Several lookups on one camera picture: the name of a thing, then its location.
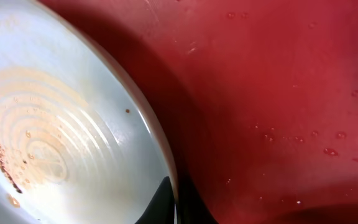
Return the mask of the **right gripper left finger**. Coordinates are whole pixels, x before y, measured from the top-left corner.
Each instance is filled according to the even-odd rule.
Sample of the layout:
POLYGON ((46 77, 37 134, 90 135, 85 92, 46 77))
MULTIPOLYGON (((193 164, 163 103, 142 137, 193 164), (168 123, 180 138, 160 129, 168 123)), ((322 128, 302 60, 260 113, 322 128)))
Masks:
POLYGON ((174 224, 175 199, 168 176, 164 177, 149 205, 135 224, 174 224))

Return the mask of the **white plate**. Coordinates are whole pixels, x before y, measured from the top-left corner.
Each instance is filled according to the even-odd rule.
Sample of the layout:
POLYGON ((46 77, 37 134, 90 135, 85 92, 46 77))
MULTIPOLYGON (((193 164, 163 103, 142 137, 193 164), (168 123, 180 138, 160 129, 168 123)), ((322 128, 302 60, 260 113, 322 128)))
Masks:
POLYGON ((37 1, 0 1, 0 223, 136 223, 177 172, 126 71, 37 1))

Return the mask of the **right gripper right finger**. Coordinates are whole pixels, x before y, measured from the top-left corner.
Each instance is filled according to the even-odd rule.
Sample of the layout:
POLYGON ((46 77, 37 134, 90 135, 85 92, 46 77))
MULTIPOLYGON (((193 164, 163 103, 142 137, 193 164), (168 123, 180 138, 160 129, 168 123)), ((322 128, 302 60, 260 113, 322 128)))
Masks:
POLYGON ((178 196, 177 208, 180 224, 218 224, 190 177, 184 177, 180 180, 178 196))

